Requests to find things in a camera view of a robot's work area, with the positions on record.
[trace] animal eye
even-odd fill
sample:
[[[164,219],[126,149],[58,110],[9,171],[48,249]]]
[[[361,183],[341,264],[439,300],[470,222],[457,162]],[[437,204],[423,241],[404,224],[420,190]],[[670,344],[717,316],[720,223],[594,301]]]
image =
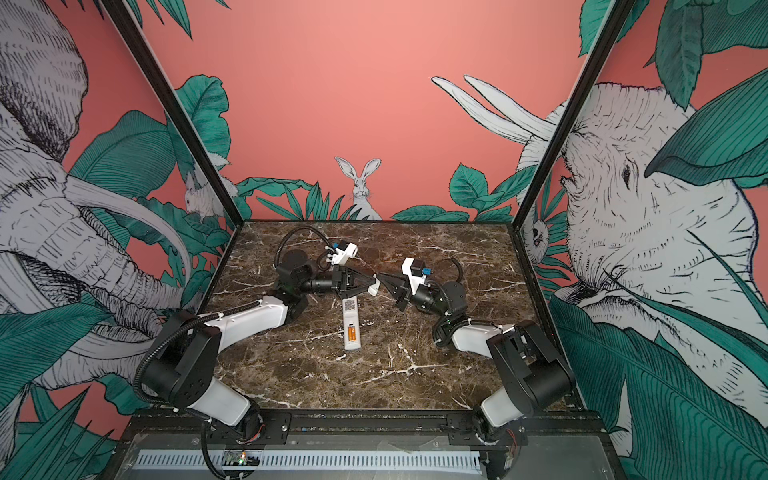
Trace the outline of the animal eye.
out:
[[[621,178],[624,179],[624,185],[629,189],[629,165],[624,165],[624,171],[621,172]]]

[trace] battery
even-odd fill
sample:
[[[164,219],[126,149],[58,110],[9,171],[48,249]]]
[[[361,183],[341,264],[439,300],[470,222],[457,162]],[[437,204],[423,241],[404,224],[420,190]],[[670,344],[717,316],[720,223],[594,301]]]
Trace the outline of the battery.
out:
[[[357,350],[360,343],[360,318],[357,314],[357,296],[342,300],[344,322],[344,350]]]

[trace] rabbit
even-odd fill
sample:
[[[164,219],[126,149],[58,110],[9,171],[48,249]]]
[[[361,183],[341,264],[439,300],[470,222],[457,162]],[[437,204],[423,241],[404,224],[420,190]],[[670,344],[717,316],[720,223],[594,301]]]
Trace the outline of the rabbit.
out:
[[[351,212],[360,210],[357,214],[357,220],[381,220],[381,215],[371,207],[368,201],[368,196],[371,191],[366,187],[366,178],[376,171],[381,166],[382,161],[378,158],[374,158],[366,164],[366,167],[362,169],[362,175],[357,176],[357,171],[352,164],[341,157],[336,157],[336,161],[339,162],[339,167],[344,174],[355,181],[355,188],[352,190],[353,208]]]
[[[224,157],[210,152],[208,152],[208,157],[215,167],[229,163]],[[200,188],[195,187],[195,180],[197,180]],[[231,197],[235,197],[237,195],[237,187],[225,177],[221,177],[221,181],[224,184],[224,188],[227,189],[227,193]],[[187,185],[187,192],[184,194],[184,202],[187,205],[187,212],[189,214],[200,214],[200,221],[203,221],[205,217],[213,215],[222,217],[224,215],[224,205],[221,204],[221,201],[214,193],[214,189],[210,187],[208,179],[197,163],[194,165],[194,174],[192,172],[187,173],[185,184]]]

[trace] marble surface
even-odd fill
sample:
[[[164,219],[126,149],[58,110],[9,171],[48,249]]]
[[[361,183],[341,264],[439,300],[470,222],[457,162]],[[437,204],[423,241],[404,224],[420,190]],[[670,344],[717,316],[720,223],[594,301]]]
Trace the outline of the marble surface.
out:
[[[441,282],[463,265],[468,314],[518,323],[535,319],[505,225],[315,223],[331,240],[360,246],[349,266],[371,274],[398,273],[402,260],[421,258]],[[276,278],[274,251],[297,223],[247,223],[206,307],[207,312],[257,300]],[[309,232],[289,243],[317,257],[322,244]],[[386,289],[359,298],[362,348],[345,351],[341,303],[333,294],[310,296],[296,321],[255,335],[219,355],[217,377],[268,408],[464,409],[478,405],[501,382],[490,359],[438,349],[436,316],[395,308]]]

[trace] elephant ear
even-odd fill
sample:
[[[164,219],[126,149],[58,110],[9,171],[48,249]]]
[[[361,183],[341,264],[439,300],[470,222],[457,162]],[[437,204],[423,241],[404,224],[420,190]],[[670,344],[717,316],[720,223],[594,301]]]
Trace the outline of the elephant ear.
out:
[[[32,143],[61,162],[78,132],[85,63],[42,0],[0,2],[0,103]]]

